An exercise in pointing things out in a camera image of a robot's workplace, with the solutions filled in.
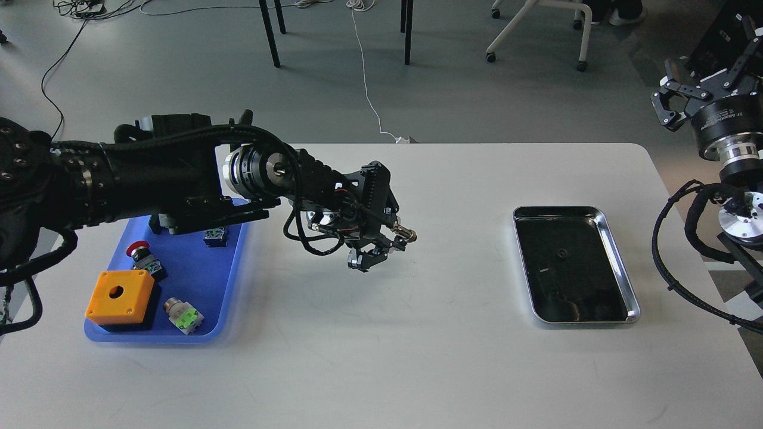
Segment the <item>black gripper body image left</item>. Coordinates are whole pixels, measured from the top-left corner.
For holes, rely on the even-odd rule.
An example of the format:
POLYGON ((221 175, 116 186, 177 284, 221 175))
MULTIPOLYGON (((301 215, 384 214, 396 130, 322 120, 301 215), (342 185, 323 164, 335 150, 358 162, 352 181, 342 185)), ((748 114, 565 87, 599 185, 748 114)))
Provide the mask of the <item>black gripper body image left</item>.
POLYGON ((307 163, 308 226, 318 241, 343 237, 347 245, 379 244, 382 226, 397 222, 399 206, 390 190, 390 172, 379 161, 343 175, 320 161, 307 163))

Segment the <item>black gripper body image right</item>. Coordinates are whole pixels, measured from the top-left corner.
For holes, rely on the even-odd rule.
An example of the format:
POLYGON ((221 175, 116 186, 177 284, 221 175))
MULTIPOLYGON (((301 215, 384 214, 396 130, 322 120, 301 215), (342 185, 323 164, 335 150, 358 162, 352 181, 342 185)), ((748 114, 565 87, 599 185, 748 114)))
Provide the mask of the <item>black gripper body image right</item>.
POLYGON ((761 150, 761 99, 722 98, 690 120, 698 155, 727 167, 761 150))

